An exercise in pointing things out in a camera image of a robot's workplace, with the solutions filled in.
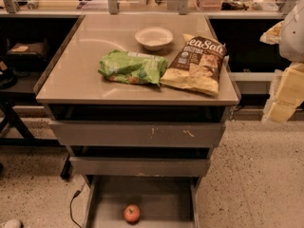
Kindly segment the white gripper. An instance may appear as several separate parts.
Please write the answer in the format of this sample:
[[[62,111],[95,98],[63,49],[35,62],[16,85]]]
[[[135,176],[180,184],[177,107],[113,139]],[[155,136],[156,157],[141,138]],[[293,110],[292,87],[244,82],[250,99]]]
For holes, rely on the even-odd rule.
[[[284,21],[264,32],[260,41],[279,44],[280,56],[292,61],[284,71],[275,70],[263,109],[265,124],[283,124],[304,102],[304,0],[298,0]]]

